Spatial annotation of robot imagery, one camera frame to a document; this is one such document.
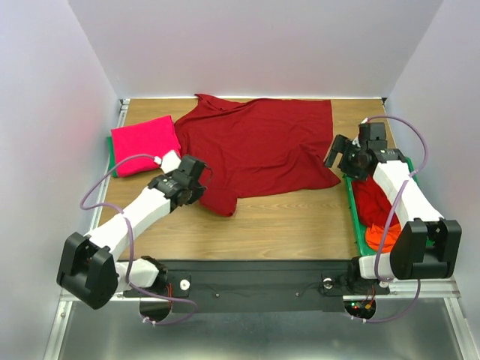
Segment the dark red t-shirt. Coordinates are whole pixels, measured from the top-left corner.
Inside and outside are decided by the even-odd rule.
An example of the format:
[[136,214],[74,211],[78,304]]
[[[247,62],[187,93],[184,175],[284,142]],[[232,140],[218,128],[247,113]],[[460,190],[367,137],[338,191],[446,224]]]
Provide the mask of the dark red t-shirt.
[[201,178],[202,207],[230,217],[239,199],[340,183],[323,164],[333,140],[330,101],[197,98],[174,127],[181,153],[211,168]]

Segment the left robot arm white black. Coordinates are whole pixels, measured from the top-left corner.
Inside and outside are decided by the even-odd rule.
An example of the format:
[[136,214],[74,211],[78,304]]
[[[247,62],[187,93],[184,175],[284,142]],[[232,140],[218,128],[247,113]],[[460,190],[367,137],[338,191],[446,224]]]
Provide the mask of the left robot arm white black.
[[56,283],[95,310],[116,293],[136,290],[152,296],[170,290],[167,267],[151,257],[120,261],[125,250],[134,253],[135,239],[178,207],[195,203],[204,193],[200,179],[206,163],[174,151],[153,157],[162,173],[125,208],[85,235],[67,237]]

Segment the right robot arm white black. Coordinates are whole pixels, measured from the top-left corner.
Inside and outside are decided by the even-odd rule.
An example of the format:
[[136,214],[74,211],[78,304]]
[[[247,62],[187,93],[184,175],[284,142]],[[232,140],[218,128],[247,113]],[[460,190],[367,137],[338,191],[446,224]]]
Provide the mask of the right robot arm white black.
[[389,147],[386,126],[379,116],[361,122],[355,139],[336,135],[324,164],[336,164],[355,180],[372,179],[391,205],[389,216],[397,218],[400,225],[399,238],[389,252],[378,250],[352,260],[352,270],[345,274],[349,290],[361,293],[372,280],[387,284],[453,275],[461,225],[431,205],[414,179],[419,170],[409,168],[401,150]]

